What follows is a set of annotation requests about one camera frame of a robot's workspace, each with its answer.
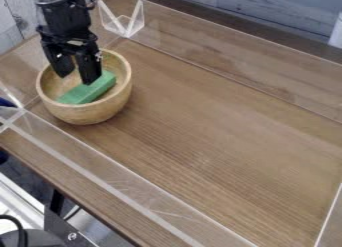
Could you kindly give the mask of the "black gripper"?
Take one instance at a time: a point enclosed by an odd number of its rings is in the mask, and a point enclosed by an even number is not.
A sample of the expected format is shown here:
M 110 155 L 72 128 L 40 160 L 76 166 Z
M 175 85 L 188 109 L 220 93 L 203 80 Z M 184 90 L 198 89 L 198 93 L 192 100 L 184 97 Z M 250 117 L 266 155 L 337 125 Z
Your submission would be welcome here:
M 102 52 L 91 32 L 90 11 L 95 0 L 35 0 L 37 33 L 53 71 L 64 78 L 75 69 L 82 82 L 92 84 L 102 76 Z

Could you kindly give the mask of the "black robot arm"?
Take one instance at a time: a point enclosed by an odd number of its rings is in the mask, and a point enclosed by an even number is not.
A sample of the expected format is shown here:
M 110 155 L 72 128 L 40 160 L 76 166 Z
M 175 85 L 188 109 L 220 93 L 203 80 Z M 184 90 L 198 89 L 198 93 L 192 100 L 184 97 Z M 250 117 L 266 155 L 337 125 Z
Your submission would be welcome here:
M 95 0 L 35 0 L 35 5 L 36 31 L 52 69 L 62 78 L 78 69 L 82 82 L 92 84 L 102 76 L 98 36 L 90 30 Z

